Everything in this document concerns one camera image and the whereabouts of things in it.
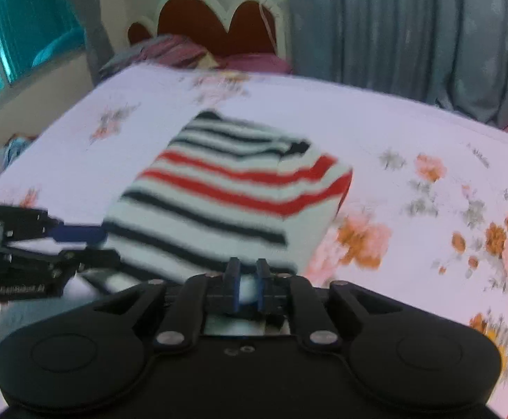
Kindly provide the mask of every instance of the brown headboard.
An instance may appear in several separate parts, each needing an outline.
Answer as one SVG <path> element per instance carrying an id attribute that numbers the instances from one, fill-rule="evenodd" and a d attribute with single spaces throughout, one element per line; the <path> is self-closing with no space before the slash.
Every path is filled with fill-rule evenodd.
<path id="1" fill-rule="evenodd" d="M 245 0 L 238 5 L 228 30 L 203 0 L 168 0 L 157 20 L 157 34 L 165 33 L 188 36 L 218 56 L 237 53 L 278 54 L 274 47 L 277 39 L 274 15 L 257 0 Z M 130 45 L 150 38 L 152 34 L 143 23 L 134 22 L 130 25 Z"/>

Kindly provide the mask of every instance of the folded shirt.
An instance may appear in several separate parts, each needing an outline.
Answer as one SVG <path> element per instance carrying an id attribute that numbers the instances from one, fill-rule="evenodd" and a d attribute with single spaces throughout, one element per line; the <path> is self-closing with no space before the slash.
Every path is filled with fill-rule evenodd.
<path id="1" fill-rule="evenodd" d="M 302 274 L 351 177 L 308 140 L 204 111 L 107 212 L 104 246 L 121 267 L 85 277 L 116 292 L 153 278 L 183 283 L 238 257 L 248 302 L 257 259 Z"/>

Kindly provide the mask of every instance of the screw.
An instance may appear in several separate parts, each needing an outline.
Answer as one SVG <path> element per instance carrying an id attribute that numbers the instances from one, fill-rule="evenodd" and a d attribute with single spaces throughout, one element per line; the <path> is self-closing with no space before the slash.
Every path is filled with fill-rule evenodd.
<path id="1" fill-rule="evenodd" d="M 316 345 L 331 345 L 337 342 L 337 334 L 331 331 L 314 331 L 311 334 L 311 342 Z"/>
<path id="2" fill-rule="evenodd" d="M 161 332 L 156 340 L 162 345 L 180 345 L 184 342 L 184 335 L 176 331 L 165 331 Z"/>
<path id="3" fill-rule="evenodd" d="M 223 352 L 227 355 L 227 356 L 238 356 L 238 349 L 236 348 L 225 348 L 223 350 Z"/>

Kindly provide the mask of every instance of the window sill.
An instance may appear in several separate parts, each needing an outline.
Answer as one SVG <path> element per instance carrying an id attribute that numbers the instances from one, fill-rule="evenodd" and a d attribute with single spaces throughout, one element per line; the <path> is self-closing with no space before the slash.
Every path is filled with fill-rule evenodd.
<path id="1" fill-rule="evenodd" d="M 16 96 L 27 90 L 33 83 L 43 79 L 47 74 L 58 67 L 68 64 L 70 61 L 82 55 L 85 55 L 84 46 L 58 55 L 46 63 L 30 69 L 26 76 L 16 80 L 11 86 L 6 86 L 0 90 L 0 109 Z"/>

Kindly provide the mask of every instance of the gray fabric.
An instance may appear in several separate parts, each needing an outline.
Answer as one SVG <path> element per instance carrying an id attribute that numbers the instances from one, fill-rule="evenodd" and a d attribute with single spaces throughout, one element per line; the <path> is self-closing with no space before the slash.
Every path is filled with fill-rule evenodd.
<path id="1" fill-rule="evenodd" d="M 114 55 L 111 42 L 101 21 L 100 0 L 70 0 L 77 19 L 85 30 L 85 47 L 91 79 L 99 83 L 99 70 Z"/>
<path id="2" fill-rule="evenodd" d="M 508 125 L 508 0 L 290 0 L 297 74 Z"/>

